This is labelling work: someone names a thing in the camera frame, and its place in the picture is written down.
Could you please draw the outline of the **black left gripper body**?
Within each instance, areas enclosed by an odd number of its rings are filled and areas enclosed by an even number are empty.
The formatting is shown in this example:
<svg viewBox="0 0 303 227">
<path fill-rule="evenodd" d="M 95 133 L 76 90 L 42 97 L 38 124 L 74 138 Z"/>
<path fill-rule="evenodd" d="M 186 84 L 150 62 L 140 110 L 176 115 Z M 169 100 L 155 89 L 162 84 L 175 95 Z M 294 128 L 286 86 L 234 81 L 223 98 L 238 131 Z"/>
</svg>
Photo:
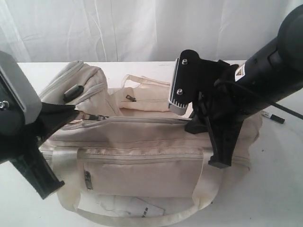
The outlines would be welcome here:
<svg viewBox="0 0 303 227">
<path fill-rule="evenodd" d="M 25 117 L 4 79 L 0 77 L 0 161 L 14 158 L 22 150 Z"/>
</svg>

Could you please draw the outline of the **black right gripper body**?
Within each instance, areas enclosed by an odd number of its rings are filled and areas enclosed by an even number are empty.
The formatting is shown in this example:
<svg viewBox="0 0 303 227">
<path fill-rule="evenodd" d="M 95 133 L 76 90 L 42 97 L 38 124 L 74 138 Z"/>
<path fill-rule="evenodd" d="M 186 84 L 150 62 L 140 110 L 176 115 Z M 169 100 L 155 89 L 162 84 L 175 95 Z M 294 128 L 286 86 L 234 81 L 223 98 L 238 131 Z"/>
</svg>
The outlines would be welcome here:
<svg viewBox="0 0 303 227">
<path fill-rule="evenodd" d="M 225 61 L 189 59 L 191 79 L 192 105 L 194 115 L 191 119 L 196 123 L 205 123 L 205 117 L 213 122 L 242 122 L 246 112 L 240 104 L 240 90 L 234 87 L 235 72 L 239 64 Z"/>
</svg>

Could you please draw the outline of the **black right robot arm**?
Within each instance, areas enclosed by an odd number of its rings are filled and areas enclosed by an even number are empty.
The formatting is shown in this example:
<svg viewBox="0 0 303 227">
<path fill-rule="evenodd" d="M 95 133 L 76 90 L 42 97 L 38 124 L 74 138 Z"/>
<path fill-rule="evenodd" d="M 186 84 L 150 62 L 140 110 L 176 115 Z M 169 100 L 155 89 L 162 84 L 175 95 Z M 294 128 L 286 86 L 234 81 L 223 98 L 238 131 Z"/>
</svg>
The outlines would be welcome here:
<svg viewBox="0 0 303 227">
<path fill-rule="evenodd" d="M 303 87 L 303 8 L 296 7 L 283 20 L 276 38 L 250 57 L 244 74 L 236 78 L 237 65 L 222 69 L 206 61 L 195 83 L 194 120 L 186 131 L 207 132 L 213 155 L 209 165 L 227 168 L 244 121 L 268 106 L 293 116 L 302 115 L 278 104 Z"/>
</svg>

